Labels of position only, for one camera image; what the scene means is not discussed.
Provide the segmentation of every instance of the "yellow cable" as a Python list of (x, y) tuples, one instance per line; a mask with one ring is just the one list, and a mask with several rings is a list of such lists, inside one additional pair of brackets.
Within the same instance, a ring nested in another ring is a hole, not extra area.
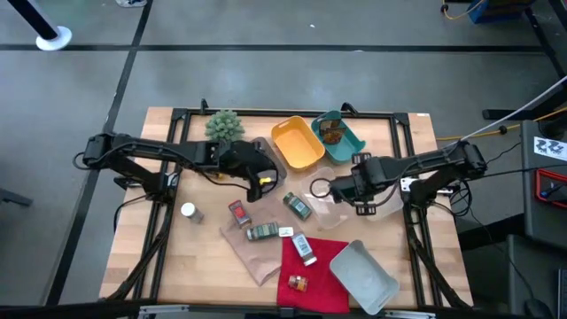
[(468, 9), (465, 13), (459, 14), (456, 17), (451, 17), (450, 15), (447, 14), (447, 10), (443, 10), (443, 13), (445, 13), (445, 17), (447, 17), (447, 19), (460, 19), (464, 16), (466, 16), (467, 14), (471, 13), (472, 11), (474, 11), (475, 9), (477, 9), (485, 0), (480, 0), (478, 1), (477, 4), (475, 4), (475, 6), (473, 6), (472, 8)]
[[(554, 116), (554, 115), (556, 115), (557, 113), (561, 113), (561, 112), (563, 112), (563, 111), (567, 111), (567, 106), (565, 106), (565, 107), (563, 107), (563, 108), (560, 108), (560, 109), (557, 110), (557, 111), (553, 111), (552, 113), (543, 115), (543, 116), (541, 116), (541, 117), (539, 117), (539, 118), (537, 118), (537, 119), (535, 119), (535, 120), (533, 120), (533, 121), (545, 120), (546, 118), (548, 118), (548, 117), (550, 117), (550, 116)], [(519, 128), (519, 127), (520, 127), (520, 124), (515, 124), (515, 125), (511, 125), (511, 126), (506, 127), (506, 129), (507, 129), (507, 130), (511, 130), (511, 129)], [(499, 131), (499, 130), (495, 130), (495, 131), (490, 131), (490, 132), (485, 132), (485, 133), (476, 134), (476, 135), (471, 136), (471, 137), (493, 136), (493, 135), (499, 135), (499, 134), (500, 134), (500, 131)], [(440, 137), (440, 138), (437, 138), (437, 140), (438, 140), (438, 141), (453, 141), (453, 140), (461, 139), (461, 138), (463, 138), (463, 137), (464, 137), (464, 136)]]

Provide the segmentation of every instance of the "small plant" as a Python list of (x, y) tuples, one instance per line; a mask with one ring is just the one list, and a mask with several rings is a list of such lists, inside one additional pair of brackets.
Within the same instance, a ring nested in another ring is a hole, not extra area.
[(242, 139), (244, 132), (236, 112), (221, 110), (211, 116), (211, 120), (206, 124), (205, 135), (212, 141), (234, 142)]

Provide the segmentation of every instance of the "white cable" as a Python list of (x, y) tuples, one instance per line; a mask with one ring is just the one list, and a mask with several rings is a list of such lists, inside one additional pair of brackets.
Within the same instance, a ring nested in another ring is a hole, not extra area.
[(507, 116), (505, 116), (505, 117), (503, 117), (503, 118), (497, 120), (496, 122), (490, 123), (490, 124), (488, 124), (487, 126), (481, 128), (481, 129), (479, 129), (479, 130), (477, 130), (477, 131), (475, 131), (475, 132), (472, 132), (472, 133), (468, 134), (467, 136), (462, 137), (462, 138), (459, 140), (459, 142), (464, 141), (464, 140), (466, 140), (467, 138), (469, 138), (469, 137), (471, 137), (471, 136), (474, 136), (474, 135), (476, 135), (476, 134), (478, 134), (478, 133), (480, 133), (480, 132), (482, 132), (482, 131), (485, 131), (485, 130), (487, 130), (487, 129), (493, 127), (494, 125), (500, 124), (500, 123), (502, 123), (503, 121), (509, 119), (510, 117), (512, 117), (512, 116), (514, 116), (514, 115), (516, 115), (516, 114), (518, 114), (518, 113), (520, 113), (520, 112), (522, 112), (522, 111), (525, 110), (526, 108), (528, 108), (528, 107), (532, 106), (533, 104), (535, 104), (536, 102), (538, 102), (539, 99), (541, 99), (542, 97), (544, 97), (545, 95), (547, 95), (547, 93), (549, 93), (551, 90), (553, 90), (553, 89), (555, 89), (556, 87), (558, 87), (559, 85), (561, 85), (561, 83), (563, 83), (565, 80), (567, 80), (567, 76), (563, 77), (563, 78), (562, 78), (561, 80), (559, 80), (556, 84), (552, 85), (549, 89), (546, 89), (545, 92), (539, 94), (536, 98), (534, 98), (534, 99), (533, 99), (532, 101), (530, 101), (528, 104), (526, 104), (526, 105), (520, 107), (519, 109), (515, 110), (513, 113), (511, 113), (511, 114), (509, 114), (509, 115), (507, 115)]

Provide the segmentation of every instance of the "red napkin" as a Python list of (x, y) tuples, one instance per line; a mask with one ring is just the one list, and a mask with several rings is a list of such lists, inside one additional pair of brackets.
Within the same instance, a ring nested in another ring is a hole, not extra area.
[[(282, 269), (277, 284), (277, 305), (300, 307), (305, 310), (328, 314), (347, 314), (348, 292), (330, 272), (330, 261), (345, 248), (347, 242), (307, 238), (317, 261), (303, 264), (290, 237), (282, 238)], [(290, 276), (307, 279), (307, 291), (300, 292), (288, 285)]]

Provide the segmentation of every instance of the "white cap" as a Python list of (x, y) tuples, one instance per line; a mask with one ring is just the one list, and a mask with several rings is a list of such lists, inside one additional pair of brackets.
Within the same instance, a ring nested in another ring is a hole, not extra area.
[(312, 259), (303, 262), (303, 264), (306, 265), (306, 266), (309, 266), (309, 265), (311, 265), (312, 263), (314, 263), (314, 262), (316, 262), (316, 261), (317, 261), (317, 257), (313, 257)]
[(185, 217), (191, 217), (195, 214), (195, 205), (193, 203), (185, 203), (181, 206), (181, 214)]

